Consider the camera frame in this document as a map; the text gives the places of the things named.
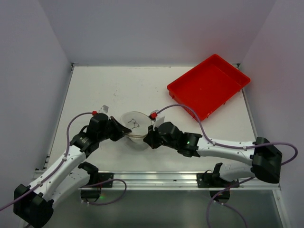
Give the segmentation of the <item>white mesh laundry bag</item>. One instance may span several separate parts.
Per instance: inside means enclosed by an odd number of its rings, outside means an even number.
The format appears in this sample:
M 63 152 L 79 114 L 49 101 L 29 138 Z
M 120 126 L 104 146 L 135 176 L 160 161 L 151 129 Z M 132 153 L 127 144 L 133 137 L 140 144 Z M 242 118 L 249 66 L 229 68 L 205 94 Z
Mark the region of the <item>white mesh laundry bag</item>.
M 148 134 L 148 128 L 153 125 L 152 120 L 144 113 L 131 111 L 122 114 L 120 123 L 131 130 L 127 134 L 128 144 L 137 150 L 144 150 L 148 145 L 143 141 Z

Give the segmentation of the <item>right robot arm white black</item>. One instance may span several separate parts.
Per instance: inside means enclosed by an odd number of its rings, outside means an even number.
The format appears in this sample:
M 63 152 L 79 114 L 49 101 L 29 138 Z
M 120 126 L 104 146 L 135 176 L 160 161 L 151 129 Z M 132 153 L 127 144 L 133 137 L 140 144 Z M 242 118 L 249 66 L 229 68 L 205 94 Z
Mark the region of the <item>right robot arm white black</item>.
M 282 153 L 266 138 L 257 137 L 254 142 L 208 140 L 198 133 L 184 133 L 171 122 L 159 127 L 149 126 L 143 140 L 152 149 L 166 146 L 185 157 L 218 157 L 236 161 L 214 169 L 217 178 L 227 182 L 256 177 L 278 184 L 281 173 Z

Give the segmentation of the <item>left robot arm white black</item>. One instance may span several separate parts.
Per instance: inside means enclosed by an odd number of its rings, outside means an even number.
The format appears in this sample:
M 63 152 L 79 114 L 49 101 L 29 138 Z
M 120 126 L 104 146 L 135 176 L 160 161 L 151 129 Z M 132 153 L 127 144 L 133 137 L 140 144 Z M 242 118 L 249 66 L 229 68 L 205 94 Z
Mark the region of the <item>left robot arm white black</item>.
M 131 133 L 114 117 L 91 112 L 92 118 L 72 139 L 67 138 L 65 152 L 29 185 L 14 191 L 13 212 L 34 228 L 45 226 L 58 203 L 79 188 L 108 187 L 113 175 L 100 177 L 98 168 L 86 162 L 100 142 L 116 142 Z

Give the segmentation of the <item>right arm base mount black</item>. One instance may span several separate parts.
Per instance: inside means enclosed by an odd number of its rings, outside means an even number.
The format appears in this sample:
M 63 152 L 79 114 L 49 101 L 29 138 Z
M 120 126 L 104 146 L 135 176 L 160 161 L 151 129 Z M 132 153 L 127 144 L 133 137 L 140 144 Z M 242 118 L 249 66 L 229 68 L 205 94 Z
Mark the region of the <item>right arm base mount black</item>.
M 199 172 L 196 174 L 196 181 L 198 188 L 226 188 L 228 186 L 234 185 L 234 188 L 240 186 L 238 180 L 226 181 L 219 177 L 219 170 L 222 167 L 223 163 L 217 163 L 213 169 L 207 170 L 205 172 Z M 223 193 L 220 193 L 214 198 L 216 202 L 227 203 L 230 199 L 230 190 L 226 190 Z

